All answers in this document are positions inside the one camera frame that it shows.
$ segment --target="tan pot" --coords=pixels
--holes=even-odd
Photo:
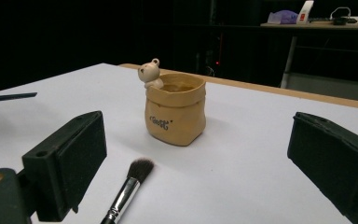
[[[205,80],[186,74],[160,78],[163,88],[146,90],[146,128],[163,142],[188,146],[205,129]]]

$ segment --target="bear figurine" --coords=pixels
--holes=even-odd
[[[154,86],[161,89],[164,83],[159,78],[159,59],[153,59],[150,63],[144,63],[138,69],[138,77],[145,83],[145,88]]]

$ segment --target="silver ferrule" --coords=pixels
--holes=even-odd
[[[141,183],[137,179],[132,177],[127,178],[107,212],[106,218],[117,223],[140,186]]]

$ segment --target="black bristles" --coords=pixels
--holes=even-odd
[[[141,184],[144,183],[147,176],[153,170],[154,163],[150,159],[141,158],[131,163],[127,178],[137,179]]]

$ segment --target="white surface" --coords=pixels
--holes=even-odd
[[[70,119],[103,111],[108,157],[63,223],[100,223],[131,162],[152,158],[125,223],[350,223],[287,158],[297,111],[358,133],[358,109],[207,83],[207,127],[189,147],[160,142],[145,128],[145,89],[136,70],[99,64],[11,90],[34,98],[0,102],[0,168]],[[38,223],[36,215],[33,222]]]

